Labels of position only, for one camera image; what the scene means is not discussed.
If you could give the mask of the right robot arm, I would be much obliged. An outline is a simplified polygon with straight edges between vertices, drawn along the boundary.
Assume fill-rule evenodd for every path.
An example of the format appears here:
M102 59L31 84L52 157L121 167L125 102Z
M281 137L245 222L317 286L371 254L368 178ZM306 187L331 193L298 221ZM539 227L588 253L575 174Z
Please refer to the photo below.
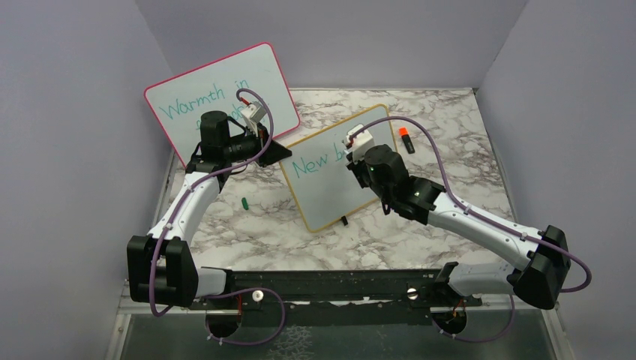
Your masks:
M433 297L451 305L461 296L509 294L535 308L555 307L571 268L566 234L519 226L480 208L462 209L443 185L410 175L402 157L388 145L346 147L347 169L362 188L380 199L385 214L455 233L501 257L502 264L446 265L433 284Z

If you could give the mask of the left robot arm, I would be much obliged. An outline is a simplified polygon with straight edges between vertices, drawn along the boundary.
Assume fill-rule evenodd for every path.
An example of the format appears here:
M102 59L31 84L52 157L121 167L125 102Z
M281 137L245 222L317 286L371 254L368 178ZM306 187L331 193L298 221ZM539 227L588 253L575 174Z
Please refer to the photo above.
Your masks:
M261 122L265 116L263 108L250 105L241 114L243 131L235 136L230 135L235 120L225 112L201 116L201 140L185 167L177 199L146 235L135 235L127 244L133 301L153 308L187 308L206 296L218 308L235 301L236 288L227 282L228 271L196 267L190 244L207 208L235 170L251 161L266 167L291 156L289 149L271 138Z

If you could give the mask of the yellow framed whiteboard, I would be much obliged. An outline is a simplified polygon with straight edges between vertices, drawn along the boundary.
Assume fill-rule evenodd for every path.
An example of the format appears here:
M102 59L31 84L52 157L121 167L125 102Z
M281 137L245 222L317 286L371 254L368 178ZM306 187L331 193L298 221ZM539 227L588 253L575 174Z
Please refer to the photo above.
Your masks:
M388 115L387 106L377 104L288 146L292 156L280 166L308 231L319 232L377 201L346 168L343 140L355 126Z

